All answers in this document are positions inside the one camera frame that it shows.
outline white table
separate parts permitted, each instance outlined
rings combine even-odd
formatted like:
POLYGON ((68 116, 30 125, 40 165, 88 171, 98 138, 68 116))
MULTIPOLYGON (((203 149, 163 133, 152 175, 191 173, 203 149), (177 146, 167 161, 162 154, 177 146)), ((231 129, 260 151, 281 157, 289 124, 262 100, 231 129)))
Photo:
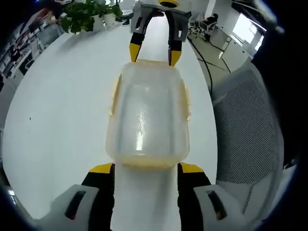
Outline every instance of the white table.
MULTIPOLYGON (((168 60, 166 18, 149 26, 140 59, 168 60)), ((128 27, 99 34, 64 34, 26 73, 12 101, 3 140, 4 170, 33 218, 92 167, 111 162, 105 152, 114 81, 130 62, 128 27)), ((197 164, 216 181, 217 136, 207 84, 188 42, 176 68, 190 93, 191 150, 197 164)))

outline window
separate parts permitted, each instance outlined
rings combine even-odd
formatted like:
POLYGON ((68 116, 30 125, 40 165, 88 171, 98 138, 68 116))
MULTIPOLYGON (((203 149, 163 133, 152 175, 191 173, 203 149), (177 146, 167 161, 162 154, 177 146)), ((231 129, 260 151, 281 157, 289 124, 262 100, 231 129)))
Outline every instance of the window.
POLYGON ((259 40, 259 42, 258 42, 258 44, 257 44, 256 47, 255 47, 256 51, 259 50, 259 48, 260 48, 260 46, 261 46, 261 44, 262 44, 262 42, 263 42, 263 39, 264 39, 264 36, 262 35, 261 38, 260 38, 260 40, 259 40))
POLYGON ((239 19, 233 29, 233 34, 239 37, 242 41, 251 43, 257 32, 256 26, 243 14, 240 14, 239 19))

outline white desk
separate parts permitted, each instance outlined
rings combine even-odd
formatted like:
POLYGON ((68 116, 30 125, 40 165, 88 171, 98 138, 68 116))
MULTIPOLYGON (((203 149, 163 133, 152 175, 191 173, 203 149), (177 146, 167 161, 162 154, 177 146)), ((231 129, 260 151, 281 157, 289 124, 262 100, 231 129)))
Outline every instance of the white desk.
MULTIPOLYGON (((154 18, 140 59, 168 60, 166 18, 154 18)), ((113 84, 130 62, 128 27, 99 34, 64 34, 26 73, 12 101, 3 138, 4 170, 16 195, 34 218, 89 169, 111 162, 105 152, 113 84)), ((215 183, 217 136, 207 84, 188 42, 176 68, 191 100, 191 150, 215 183)))

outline black cable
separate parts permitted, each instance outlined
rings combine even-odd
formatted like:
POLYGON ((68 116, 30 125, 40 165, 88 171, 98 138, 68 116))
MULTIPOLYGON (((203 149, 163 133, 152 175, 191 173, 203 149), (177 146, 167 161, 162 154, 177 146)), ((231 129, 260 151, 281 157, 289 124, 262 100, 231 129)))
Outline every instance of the black cable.
POLYGON ((203 58, 202 54, 198 51, 198 49, 196 48, 196 46, 194 45, 193 41, 191 38, 187 37, 187 40, 191 43, 191 45, 195 48, 195 50, 198 52, 198 54, 200 55, 201 59, 203 60, 206 68, 207 68, 207 71, 208 71, 208 75, 210 76, 210 80, 211 80, 211 89, 210 89, 210 96, 212 97, 212 92, 213 92, 213 80, 212 80, 212 76, 211 76, 211 72, 210 72, 210 69, 208 68, 208 65, 205 61, 205 59, 203 58))

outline plastic food container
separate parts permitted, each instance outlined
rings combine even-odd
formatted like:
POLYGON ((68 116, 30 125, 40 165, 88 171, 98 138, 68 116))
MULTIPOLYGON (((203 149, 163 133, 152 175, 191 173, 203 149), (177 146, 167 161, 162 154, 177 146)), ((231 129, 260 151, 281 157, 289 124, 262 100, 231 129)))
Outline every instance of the plastic food container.
POLYGON ((126 64, 113 95, 107 153, 126 166, 173 167, 189 152, 189 104, 176 68, 154 61, 126 64))

